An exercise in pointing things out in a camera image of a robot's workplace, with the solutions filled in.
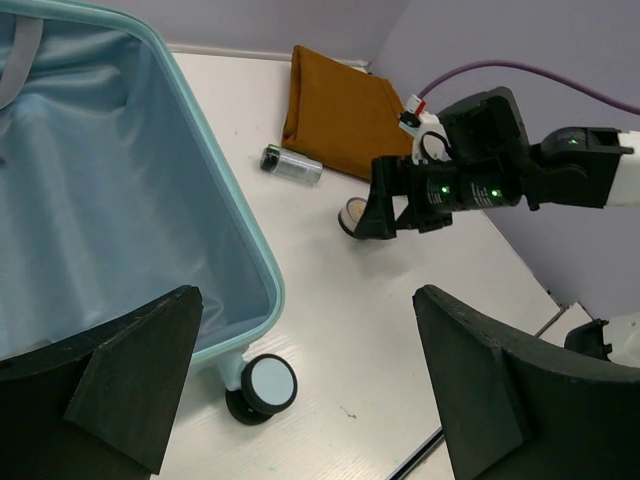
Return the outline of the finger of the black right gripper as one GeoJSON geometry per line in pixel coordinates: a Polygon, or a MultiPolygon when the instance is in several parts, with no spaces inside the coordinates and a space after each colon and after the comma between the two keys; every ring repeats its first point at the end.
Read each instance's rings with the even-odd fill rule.
{"type": "Polygon", "coordinates": [[[369,195],[354,229],[356,239],[396,237],[393,197],[405,194],[402,160],[400,156],[381,156],[372,161],[369,195]]]}

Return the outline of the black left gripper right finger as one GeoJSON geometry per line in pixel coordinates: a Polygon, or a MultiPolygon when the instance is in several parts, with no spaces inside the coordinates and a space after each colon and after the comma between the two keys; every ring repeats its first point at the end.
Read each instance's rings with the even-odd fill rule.
{"type": "Polygon", "coordinates": [[[455,478],[638,478],[638,369],[550,344],[434,285],[413,305],[455,478]]]}

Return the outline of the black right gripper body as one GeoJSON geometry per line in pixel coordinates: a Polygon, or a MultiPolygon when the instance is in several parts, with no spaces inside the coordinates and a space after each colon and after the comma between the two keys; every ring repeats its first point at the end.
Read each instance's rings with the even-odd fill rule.
{"type": "Polygon", "coordinates": [[[498,160],[478,163],[399,161],[408,204],[401,230],[426,233],[450,226],[457,212],[517,205],[523,197],[517,169],[498,160]]]}

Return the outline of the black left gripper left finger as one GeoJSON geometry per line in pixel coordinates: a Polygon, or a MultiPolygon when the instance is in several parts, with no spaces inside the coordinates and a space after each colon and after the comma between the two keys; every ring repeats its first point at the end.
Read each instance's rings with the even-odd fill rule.
{"type": "Polygon", "coordinates": [[[2,475],[158,474],[202,311],[199,289],[181,286],[2,361],[2,475]]]}

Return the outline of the small round white container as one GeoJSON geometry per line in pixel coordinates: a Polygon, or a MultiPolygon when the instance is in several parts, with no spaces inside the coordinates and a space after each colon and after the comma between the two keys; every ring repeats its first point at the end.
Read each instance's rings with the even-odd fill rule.
{"type": "Polygon", "coordinates": [[[361,197],[352,197],[338,213],[338,223],[342,230],[356,240],[365,240],[366,237],[356,233],[357,226],[364,214],[367,200],[361,197]]]}

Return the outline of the mustard brown cloth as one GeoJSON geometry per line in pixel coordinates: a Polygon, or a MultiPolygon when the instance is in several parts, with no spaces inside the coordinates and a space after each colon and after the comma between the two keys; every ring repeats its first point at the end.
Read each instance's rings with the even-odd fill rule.
{"type": "Polygon", "coordinates": [[[412,137],[399,127],[402,112],[388,80],[294,47],[284,148],[368,181],[374,159],[411,153],[412,137]]]}

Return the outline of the clear bottle with black cap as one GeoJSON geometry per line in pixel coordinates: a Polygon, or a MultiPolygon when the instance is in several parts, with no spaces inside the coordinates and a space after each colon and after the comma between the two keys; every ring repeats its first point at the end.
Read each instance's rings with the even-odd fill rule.
{"type": "Polygon", "coordinates": [[[313,187],[321,178],[323,165],[302,154],[269,144],[263,149],[260,169],[284,179],[313,187]]]}

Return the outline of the light blue hard-shell suitcase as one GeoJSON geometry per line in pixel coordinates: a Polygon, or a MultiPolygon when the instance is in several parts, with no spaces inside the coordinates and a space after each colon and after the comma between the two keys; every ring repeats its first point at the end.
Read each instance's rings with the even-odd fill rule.
{"type": "Polygon", "coordinates": [[[278,265],[185,77],[142,21],[75,1],[1,5],[1,355],[200,290],[191,363],[258,425],[296,375],[248,347],[278,320],[278,265]]]}

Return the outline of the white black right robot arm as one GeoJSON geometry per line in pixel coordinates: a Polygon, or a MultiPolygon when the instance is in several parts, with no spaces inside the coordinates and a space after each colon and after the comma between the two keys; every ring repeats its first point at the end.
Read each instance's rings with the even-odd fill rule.
{"type": "Polygon", "coordinates": [[[638,133],[566,127],[532,144],[506,87],[438,114],[412,96],[399,125],[413,138],[411,153],[374,159],[368,197],[348,200],[338,215],[355,239],[436,231],[450,226],[456,212],[520,201],[532,211],[546,203],[594,209],[639,203],[638,133]]]}

